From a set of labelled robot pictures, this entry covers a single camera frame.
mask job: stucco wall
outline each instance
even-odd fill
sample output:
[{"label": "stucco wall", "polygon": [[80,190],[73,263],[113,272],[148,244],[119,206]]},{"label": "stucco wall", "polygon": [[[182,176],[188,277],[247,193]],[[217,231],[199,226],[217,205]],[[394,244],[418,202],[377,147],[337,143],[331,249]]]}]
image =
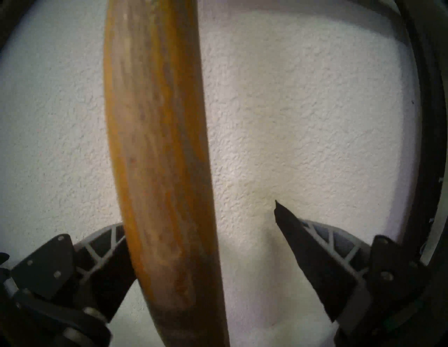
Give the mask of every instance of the stucco wall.
[{"label": "stucco wall", "polygon": [[[41,0],[0,53],[0,251],[119,222],[104,124],[106,1]],[[396,237],[419,99],[399,21],[348,1],[202,0],[203,76],[232,346],[329,346],[336,326],[274,200],[371,242]],[[161,346],[137,286],[112,345]]]}]

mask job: wooden stick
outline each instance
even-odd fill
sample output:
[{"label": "wooden stick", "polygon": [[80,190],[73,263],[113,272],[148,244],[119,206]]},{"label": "wooden stick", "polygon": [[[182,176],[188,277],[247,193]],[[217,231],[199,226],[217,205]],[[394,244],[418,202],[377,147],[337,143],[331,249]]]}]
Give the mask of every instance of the wooden stick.
[{"label": "wooden stick", "polygon": [[132,264],[166,346],[227,347],[193,0],[110,0],[109,146]]}]

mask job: wooden handle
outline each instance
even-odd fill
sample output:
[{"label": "wooden handle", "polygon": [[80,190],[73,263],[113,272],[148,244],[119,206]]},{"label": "wooden handle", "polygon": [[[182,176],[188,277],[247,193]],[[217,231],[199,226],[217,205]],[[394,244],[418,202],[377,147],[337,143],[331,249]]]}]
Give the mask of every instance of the wooden handle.
[{"label": "wooden handle", "polygon": [[229,346],[193,0],[110,0],[109,146],[132,264],[166,346]]}]

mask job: black cable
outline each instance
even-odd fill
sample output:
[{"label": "black cable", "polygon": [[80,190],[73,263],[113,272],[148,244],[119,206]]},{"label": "black cable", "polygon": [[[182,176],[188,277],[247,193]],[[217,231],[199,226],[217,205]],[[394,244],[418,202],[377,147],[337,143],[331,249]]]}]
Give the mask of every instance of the black cable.
[{"label": "black cable", "polygon": [[431,44],[414,23],[404,2],[396,0],[396,4],[414,51],[422,105],[420,165],[402,244],[409,255],[420,257],[431,231],[442,189],[447,151],[447,113],[442,77]]}]

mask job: screw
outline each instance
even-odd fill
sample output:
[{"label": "screw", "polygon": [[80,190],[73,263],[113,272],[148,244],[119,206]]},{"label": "screw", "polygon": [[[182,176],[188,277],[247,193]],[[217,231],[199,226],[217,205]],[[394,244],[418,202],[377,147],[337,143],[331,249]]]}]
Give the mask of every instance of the screw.
[{"label": "screw", "polygon": [[384,281],[393,281],[393,275],[389,271],[381,271],[380,275]]}]

